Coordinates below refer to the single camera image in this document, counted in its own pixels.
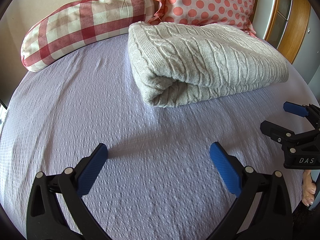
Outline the person's right hand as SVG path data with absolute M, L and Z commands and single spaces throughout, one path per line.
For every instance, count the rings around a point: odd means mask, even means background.
M 305 170 L 303 172 L 302 182 L 302 203 L 305 206 L 310 206 L 315 200 L 316 185 L 313 183 L 311 178 L 311 170 Z

